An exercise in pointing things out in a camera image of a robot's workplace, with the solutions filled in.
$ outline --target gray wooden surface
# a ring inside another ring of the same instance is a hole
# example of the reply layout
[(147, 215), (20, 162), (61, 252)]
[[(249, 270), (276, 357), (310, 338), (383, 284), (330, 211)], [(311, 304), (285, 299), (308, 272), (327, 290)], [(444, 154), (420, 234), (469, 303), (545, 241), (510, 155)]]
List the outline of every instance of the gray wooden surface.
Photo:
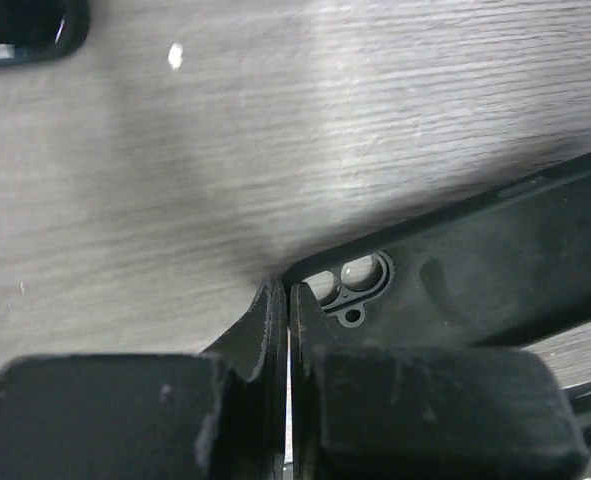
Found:
[[(591, 150), (591, 0), (153, 3), (0, 71), (0, 365), (197, 351), (263, 275)], [(591, 326), (536, 350), (591, 378)]]

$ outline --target phone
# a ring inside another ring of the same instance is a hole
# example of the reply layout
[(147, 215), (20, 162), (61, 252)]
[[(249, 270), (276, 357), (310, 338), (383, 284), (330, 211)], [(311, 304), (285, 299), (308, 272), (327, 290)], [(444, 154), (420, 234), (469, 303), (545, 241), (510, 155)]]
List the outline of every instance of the phone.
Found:
[(0, 66), (69, 55), (89, 25), (86, 0), (0, 0)]

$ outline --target black plastic part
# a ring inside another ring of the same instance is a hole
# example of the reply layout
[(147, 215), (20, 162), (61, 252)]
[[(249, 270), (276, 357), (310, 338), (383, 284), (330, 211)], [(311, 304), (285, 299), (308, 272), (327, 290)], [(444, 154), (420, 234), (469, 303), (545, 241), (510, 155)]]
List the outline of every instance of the black plastic part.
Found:
[(348, 332), (364, 344), (525, 345), (591, 320), (591, 154), (313, 255), (287, 292), (382, 251), (389, 288)]
[(215, 357), (17, 360), (0, 373), (0, 479), (231, 478), (235, 383)]
[(263, 282), (207, 352), (31, 357), (0, 373), (0, 479), (279, 480), (286, 298)]
[(87, 0), (0, 0), (0, 66), (70, 55), (89, 25)]
[[(375, 273), (379, 275), (370, 288), (361, 291), (355, 291), (348, 288), (341, 282), (338, 285), (337, 297), (327, 304), (320, 304), (324, 313), (330, 317), (335, 317), (339, 324), (346, 328), (358, 328), (366, 319), (364, 305), (371, 300), (379, 297), (390, 286), (394, 276), (395, 269), (393, 261), (383, 252), (372, 255), (372, 261), (378, 266)], [(342, 265), (330, 268), (329, 272), (335, 278), (342, 277)]]
[[(368, 352), (368, 347), (378, 347), (374, 343), (369, 343), (360, 336), (360, 329), (342, 329), (336, 322), (329, 321), (325, 316), (319, 304), (316, 302), (313, 292), (307, 284), (297, 284), (291, 290), (291, 375), (292, 375), (292, 404), (293, 404), (293, 453), (294, 453), (294, 477), (297, 479), (310, 480), (318, 478), (316, 475), (320, 471), (319, 448), (317, 447), (318, 432), (320, 431), (319, 419), (319, 387), (317, 374), (314, 369), (314, 358), (316, 352), (323, 349), (328, 352), (336, 350), (343, 351), (349, 349), (355, 352), (356, 358), (360, 357), (362, 352)], [(397, 349), (389, 349), (396, 355)], [(470, 350), (471, 355), (474, 352), (484, 351), (483, 349)], [(337, 375), (349, 375), (350, 372), (358, 370), (358, 367), (338, 369)], [(369, 405), (375, 398), (378, 390), (368, 382), (371, 379), (379, 379), (380, 389), (392, 388), (395, 384), (395, 377), (391, 379), (382, 379), (382, 368), (371, 365), (368, 368), (369, 375), (365, 375), (363, 380), (354, 378), (351, 383), (355, 388), (363, 388), (364, 394), (369, 397), (364, 402), (355, 397), (346, 400), (346, 408), (354, 409), (359, 412), (370, 408)], [(510, 402), (511, 396), (516, 398), (519, 391), (514, 388), (511, 392), (504, 392), (506, 400)], [(577, 415), (577, 422), (586, 438), (586, 443), (591, 448), (591, 382), (577, 385), (563, 391), (564, 397), (571, 401), (573, 409)], [(524, 418), (528, 417), (530, 407), (524, 403)]]
[(322, 350), (313, 374), (324, 473), (311, 478), (572, 480), (588, 460), (567, 398), (527, 352)]
[(236, 478), (279, 480), (284, 468), (288, 327), (281, 282), (266, 279), (251, 308), (205, 352), (221, 355), (244, 381), (237, 421), (244, 449)]

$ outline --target wood grain surface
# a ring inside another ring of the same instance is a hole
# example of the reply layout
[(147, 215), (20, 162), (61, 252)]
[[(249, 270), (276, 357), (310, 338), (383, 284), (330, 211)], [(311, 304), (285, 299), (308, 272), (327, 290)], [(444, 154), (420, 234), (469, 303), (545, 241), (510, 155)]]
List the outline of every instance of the wood grain surface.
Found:
[[(198, 351), (262, 276), (590, 150), (591, 0), (98, 1), (0, 70), (0, 366)], [(591, 325), (535, 349), (591, 378)]]

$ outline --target dust speck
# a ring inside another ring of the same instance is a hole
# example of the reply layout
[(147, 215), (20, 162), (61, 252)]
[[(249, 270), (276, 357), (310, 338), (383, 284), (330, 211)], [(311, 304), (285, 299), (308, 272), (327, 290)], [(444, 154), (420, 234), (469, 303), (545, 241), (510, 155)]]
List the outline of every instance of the dust speck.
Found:
[(422, 418), (427, 422), (437, 422), (437, 415), (435, 415), (435, 411), (430, 407), (430, 405), (427, 405), (422, 412)]
[(159, 389), (159, 401), (164, 403), (172, 391), (173, 387), (171, 387), (169, 384), (165, 383), (162, 385), (162, 388)]

